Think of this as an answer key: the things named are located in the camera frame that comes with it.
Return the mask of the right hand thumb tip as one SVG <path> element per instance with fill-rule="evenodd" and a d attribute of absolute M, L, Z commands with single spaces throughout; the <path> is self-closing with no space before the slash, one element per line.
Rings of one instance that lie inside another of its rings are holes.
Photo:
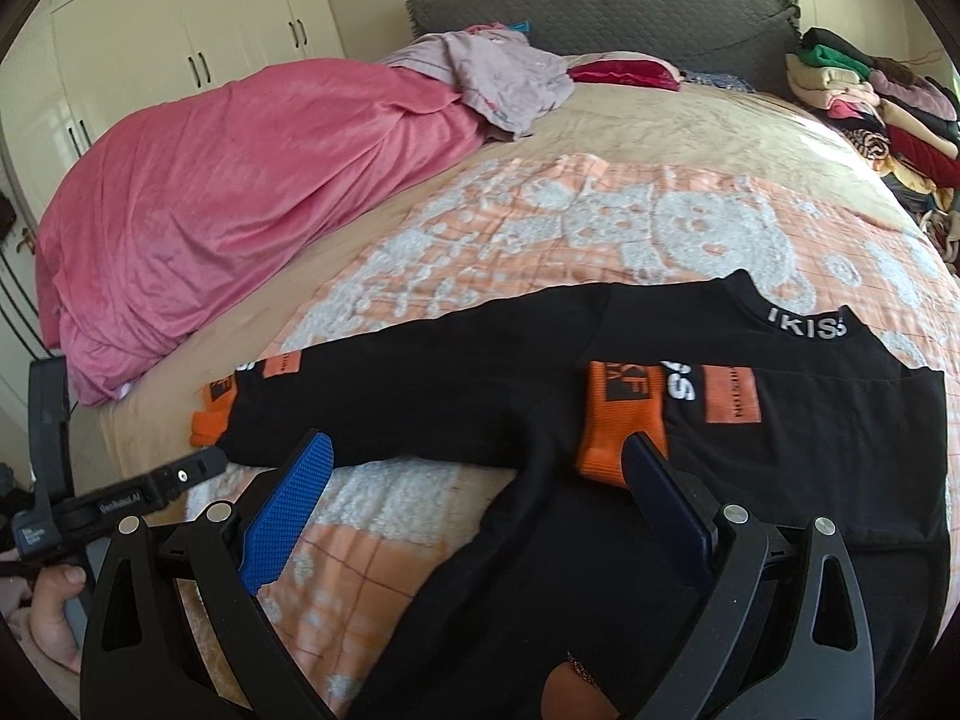
<path fill-rule="evenodd" d="M 619 711 L 583 665 L 568 655 L 545 679 L 540 717 L 544 720 L 615 720 Z"/>

